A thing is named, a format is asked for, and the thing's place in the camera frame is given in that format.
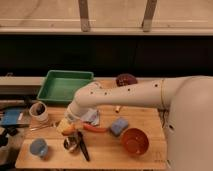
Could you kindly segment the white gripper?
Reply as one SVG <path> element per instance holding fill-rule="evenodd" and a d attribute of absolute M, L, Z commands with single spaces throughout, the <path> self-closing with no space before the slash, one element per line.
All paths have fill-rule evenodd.
<path fill-rule="evenodd" d="M 69 122 L 75 122 L 80 119 L 80 117 L 84 114 L 84 109 L 80 107 L 76 102 L 71 102 L 65 110 L 65 118 L 63 118 L 56 130 L 59 133 L 62 133 L 64 130 L 68 129 L 70 126 Z"/>

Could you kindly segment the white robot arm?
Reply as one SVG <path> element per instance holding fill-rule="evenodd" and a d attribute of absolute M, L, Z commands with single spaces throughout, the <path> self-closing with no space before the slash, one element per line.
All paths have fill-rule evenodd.
<path fill-rule="evenodd" d="M 77 90 L 64 117 L 76 122 L 99 105 L 167 109 L 166 171 L 213 171 L 213 76 L 162 78 L 108 89 L 92 82 Z"/>

